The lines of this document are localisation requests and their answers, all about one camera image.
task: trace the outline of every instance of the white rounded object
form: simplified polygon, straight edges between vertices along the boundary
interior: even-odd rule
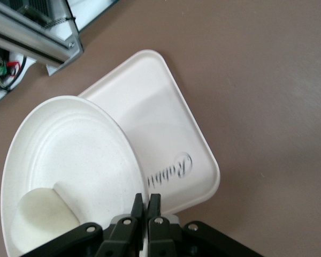
[[[36,188],[19,201],[11,237],[17,249],[26,253],[79,225],[79,220],[55,190]]]
[[[9,256],[23,254],[11,237],[18,202],[40,187],[53,188],[81,224],[96,222],[103,228],[113,217],[130,213],[136,193],[148,199],[140,166],[123,131],[105,111],[77,96],[41,103],[12,140],[1,188]]]

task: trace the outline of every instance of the brown table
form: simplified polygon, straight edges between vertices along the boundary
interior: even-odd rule
[[[121,0],[81,39],[80,59],[52,77],[33,65],[0,101],[0,186],[35,106],[153,49],[221,170],[215,196],[181,222],[206,222],[268,257],[321,256],[321,1]]]

